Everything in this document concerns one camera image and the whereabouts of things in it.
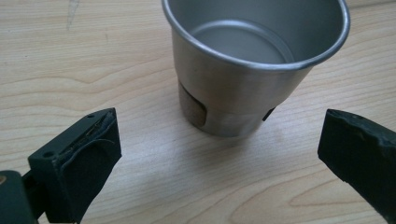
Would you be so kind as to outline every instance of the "cup body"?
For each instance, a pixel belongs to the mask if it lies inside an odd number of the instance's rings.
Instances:
[[[163,0],[187,119],[246,135],[347,39],[344,0]]]

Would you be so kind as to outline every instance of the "silver cup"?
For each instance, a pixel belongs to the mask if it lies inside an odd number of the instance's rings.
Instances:
[[[163,0],[180,104],[219,136],[256,130],[347,39],[344,0]]]

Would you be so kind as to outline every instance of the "table surface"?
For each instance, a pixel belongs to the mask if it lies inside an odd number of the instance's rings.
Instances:
[[[123,157],[84,224],[385,223],[317,154],[327,108],[396,130],[396,1],[347,3],[343,48],[257,132],[219,138],[181,114],[160,1],[3,0],[0,170],[116,107]]]

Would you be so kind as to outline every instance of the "rolled metal rim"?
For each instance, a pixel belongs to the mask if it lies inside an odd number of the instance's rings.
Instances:
[[[194,36],[190,35],[181,25],[177,22],[175,16],[172,13],[172,10],[169,6],[168,0],[163,0],[163,11],[168,19],[169,23],[171,24],[172,28],[177,31],[179,35],[181,35],[184,39],[190,42],[193,46],[198,48],[199,50],[211,55],[219,60],[225,61],[227,63],[232,63],[235,65],[240,65],[252,69],[259,69],[259,70],[267,70],[267,71],[290,71],[290,70],[301,70],[307,67],[314,66],[316,64],[322,63],[332,57],[346,42],[347,36],[349,33],[350,28],[350,17],[349,11],[347,8],[347,3],[345,0],[338,0],[340,5],[342,14],[343,14],[343,28],[341,34],[338,36],[337,40],[334,44],[329,47],[326,51],[315,56],[313,58],[295,62],[295,63],[255,63],[247,60],[237,59],[232,56],[228,56],[226,54],[220,53],[207,45],[201,43],[197,40]]]

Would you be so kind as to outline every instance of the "wooden table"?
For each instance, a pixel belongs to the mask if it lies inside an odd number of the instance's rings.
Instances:
[[[0,3],[0,170],[116,107],[123,157],[86,223],[385,223],[318,159],[327,108],[396,130],[396,1],[349,0],[343,48],[246,138],[193,128],[160,1]],[[45,216],[40,223],[47,223]]]

